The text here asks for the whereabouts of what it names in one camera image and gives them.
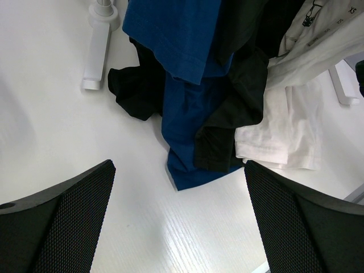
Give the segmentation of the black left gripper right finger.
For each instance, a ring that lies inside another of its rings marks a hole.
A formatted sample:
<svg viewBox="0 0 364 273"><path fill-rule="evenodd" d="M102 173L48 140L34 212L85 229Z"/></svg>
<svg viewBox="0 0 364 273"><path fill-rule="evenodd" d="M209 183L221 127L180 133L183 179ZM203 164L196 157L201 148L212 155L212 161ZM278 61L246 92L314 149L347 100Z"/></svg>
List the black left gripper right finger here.
<svg viewBox="0 0 364 273"><path fill-rule="evenodd" d="M363 203L251 160L244 171L270 272L363 272Z"/></svg>

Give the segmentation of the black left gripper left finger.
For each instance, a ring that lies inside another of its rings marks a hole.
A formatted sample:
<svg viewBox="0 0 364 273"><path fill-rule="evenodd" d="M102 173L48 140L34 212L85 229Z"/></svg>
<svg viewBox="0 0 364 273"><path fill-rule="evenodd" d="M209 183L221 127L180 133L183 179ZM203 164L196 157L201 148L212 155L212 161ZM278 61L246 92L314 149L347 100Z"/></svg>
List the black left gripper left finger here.
<svg viewBox="0 0 364 273"><path fill-rule="evenodd" d="M1 205L1 272L89 272L113 187L108 159Z"/></svg>

